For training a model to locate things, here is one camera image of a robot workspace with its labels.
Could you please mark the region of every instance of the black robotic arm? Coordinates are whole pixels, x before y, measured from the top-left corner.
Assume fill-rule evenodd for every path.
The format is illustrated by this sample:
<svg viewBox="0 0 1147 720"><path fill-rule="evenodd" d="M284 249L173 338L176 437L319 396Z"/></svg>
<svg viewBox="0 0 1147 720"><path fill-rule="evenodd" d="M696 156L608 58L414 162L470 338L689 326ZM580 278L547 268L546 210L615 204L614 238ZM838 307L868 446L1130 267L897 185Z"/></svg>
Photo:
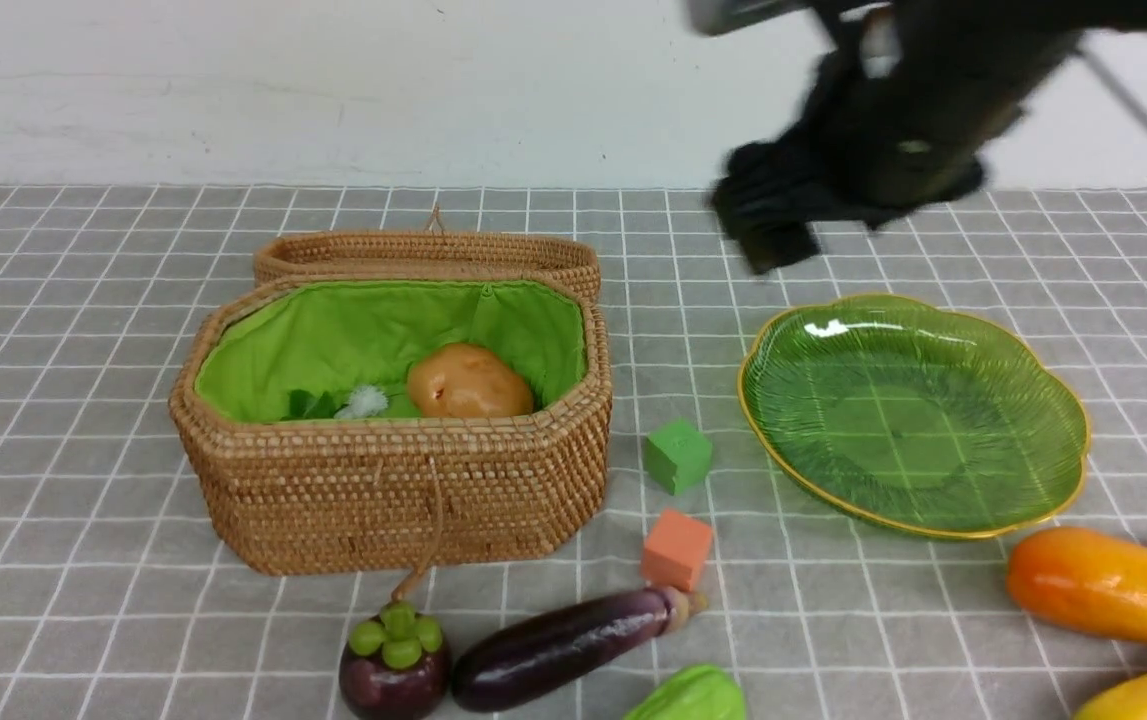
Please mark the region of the black robotic arm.
<svg viewBox="0 0 1147 720"><path fill-rule="evenodd" d="M710 196L757 274L819 255L811 222L877 230L980 190L977 151L1013 126L1085 32L1147 32L1147 0L892 0L851 19L869 1L807 5L835 47L801 117L778 140L734 150ZM760 0L742 15L707 17L707 32L796 6Z"/></svg>

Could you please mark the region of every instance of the potato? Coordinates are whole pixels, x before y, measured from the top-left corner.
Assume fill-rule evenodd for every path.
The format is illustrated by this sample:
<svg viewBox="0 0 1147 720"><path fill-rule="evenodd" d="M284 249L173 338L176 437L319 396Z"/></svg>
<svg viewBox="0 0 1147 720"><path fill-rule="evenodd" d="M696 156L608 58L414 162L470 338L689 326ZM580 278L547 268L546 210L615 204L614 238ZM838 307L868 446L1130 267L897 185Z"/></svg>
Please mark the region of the potato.
<svg viewBox="0 0 1147 720"><path fill-rule="evenodd" d="M427 418L512 418L533 413L533 391L494 352L455 342L408 374L409 400Z"/></svg>

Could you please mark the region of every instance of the basket string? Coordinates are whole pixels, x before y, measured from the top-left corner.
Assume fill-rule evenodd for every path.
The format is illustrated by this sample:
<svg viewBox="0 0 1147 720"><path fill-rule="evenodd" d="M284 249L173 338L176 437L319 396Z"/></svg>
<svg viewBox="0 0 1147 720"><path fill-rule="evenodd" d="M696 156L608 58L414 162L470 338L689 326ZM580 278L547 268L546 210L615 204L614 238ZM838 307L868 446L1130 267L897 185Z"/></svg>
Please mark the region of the basket string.
<svg viewBox="0 0 1147 720"><path fill-rule="evenodd" d="M444 227L444 217L440 214L440 204L436 202L435 206L431 208L431 217L426 219L426 227L422 232L437 230L439 234L448 233L448 228Z"/></svg>
<svg viewBox="0 0 1147 720"><path fill-rule="evenodd" d="M440 487L440 471L435 468L435 459L427 457L426 461L431 468L431 490L435 492L435 530L431 542L428 542L426 550L422 551L422 559L418 562L418 568L414 568L412 573L408 573L400 580L400 584L395 586L395 590L391 590L391 602L400 602L405 594L422 582L422 576L426 576L427 569L430 569L431 561L435 559L435 554L440 549L440 537L444 534L444 488Z"/></svg>

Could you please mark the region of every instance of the eggplant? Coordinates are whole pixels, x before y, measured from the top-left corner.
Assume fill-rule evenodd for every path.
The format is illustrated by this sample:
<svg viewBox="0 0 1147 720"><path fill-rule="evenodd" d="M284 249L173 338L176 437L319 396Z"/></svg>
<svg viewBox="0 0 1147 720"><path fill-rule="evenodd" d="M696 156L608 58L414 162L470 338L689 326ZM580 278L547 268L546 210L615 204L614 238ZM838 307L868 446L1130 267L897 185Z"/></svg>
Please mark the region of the eggplant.
<svg viewBox="0 0 1147 720"><path fill-rule="evenodd" d="M448 694L451 667L439 621L396 601L352 629L337 684L358 719L423 720Z"/></svg>
<svg viewBox="0 0 1147 720"><path fill-rule="evenodd" d="M537 701L707 610L702 593L646 587L538 615L482 639L459 657L450 691L469 712Z"/></svg>

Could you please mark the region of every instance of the green leaf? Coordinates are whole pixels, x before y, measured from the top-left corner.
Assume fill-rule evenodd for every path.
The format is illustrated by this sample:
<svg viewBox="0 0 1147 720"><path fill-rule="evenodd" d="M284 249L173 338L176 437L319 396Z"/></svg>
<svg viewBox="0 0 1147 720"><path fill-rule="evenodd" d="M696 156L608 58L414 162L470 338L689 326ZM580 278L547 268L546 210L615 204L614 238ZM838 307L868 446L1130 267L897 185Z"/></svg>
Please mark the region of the green leaf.
<svg viewBox="0 0 1147 720"><path fill-rule="evenodd" d="M295 389L289 393L289 414L284 420L329 420L340 409L330 392L317 397L306 389Z"/></svg>
<svg viewBox="0 0 1147 720"><path fill-rule="evenodd" d="M317 404L317 397L305 389L295 389L289 393L289 418L304 418L309 407Z"/></svg>
<svg viewBox="0 0 1147 720"><path fill-rule="evenodd" d="M356 628L350 632L350 637L346 639L350 650L361 657L375 654L384 642L387 642L387 631L382 629L381 623L373 620L356 625Z"/></svg>
<svg viewBox="0 0 1147 720"><path fill-rule="evenodd" d="M413 625L418 623L418 610L408 602L391 602L384 606L377 617L387 626L387 636L395 641L413 637Z"/></svg>
<svg viewBox="0 0 1147 720"><path fill-rule="evenodd" d="M423 615L418 618L418 623L413 624L413 634L418 635L422 650L428 652L436 652L444 644L444 629L440 629L440 624L430 616Z"/></svg>
<svg viewBox="0 0 1147 720"><path fill-rule="evenodd" d="M404 641L387 641L382 644L382 662L390 670L408 670L422 660L422 644L416 637Z"/></svg>

